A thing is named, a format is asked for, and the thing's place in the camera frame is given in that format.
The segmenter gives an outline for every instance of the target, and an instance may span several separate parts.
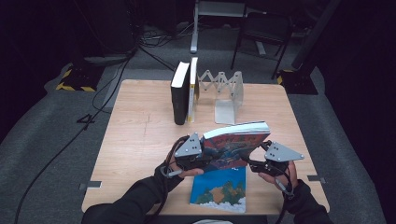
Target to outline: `black chair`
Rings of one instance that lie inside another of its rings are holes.
[[[290,15],[295,9],[295,5],[292,2],[292,0],[286,2],[279,0],[247,0],[245,2],[244,16],[233,52],[231,69],[233,69],[236,52],[241,46],[242,39],[262,42],[263,44],[278,46],[274,56],[261,56],[265,59],[277,61],[271,77],[271,79],[274,79],[292,34]]]

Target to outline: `book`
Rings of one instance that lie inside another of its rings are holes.
[[[194,122],[195,105],[199,99],[199,83],[197,76],[198,58],[192,57],[190,64],[190,93],[189,93],[189,110],[187,113],[187,121]]]
[[[246,167],[217,170],[194,177],[190,204],[246,212]]]
[[[174,110],[174,121],[183,125],[186,121],[189,103],[190,63],[180,62],[171,81],[171,97]]]
[[[205,172],[247,166],[242,157],[250,153],[270,135],[265,121],[235,124],[204,133],[201,138],[203,155],[214,158]]]

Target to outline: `chair seat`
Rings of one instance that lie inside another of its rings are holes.
[[[282,44],[289,38],[290,21],[287,17],[249,13],[245,20],[244,38]]]

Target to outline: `person's right hand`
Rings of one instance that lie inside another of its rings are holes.
[[[297,171],[294,161],[289,161],[289,169],[286,170],[286,174],[289,175],[293,188],[296,188],[298,185],[298,181],[297,181]],[[275,178],[273,176],[265,173],[259,173],[259,177],[261,177],[268,183],[274,184],[278,189],[282,190],[280,186],[276,183]],[[279,175],[276,177],[276,179],[278,179],[285,187],[289,183],[288,179],[284,175]]]

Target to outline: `blue book cover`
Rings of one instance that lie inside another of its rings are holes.
[[[193,180],[190,204],[245,213],[246,180],[245,166],[198,175]]]

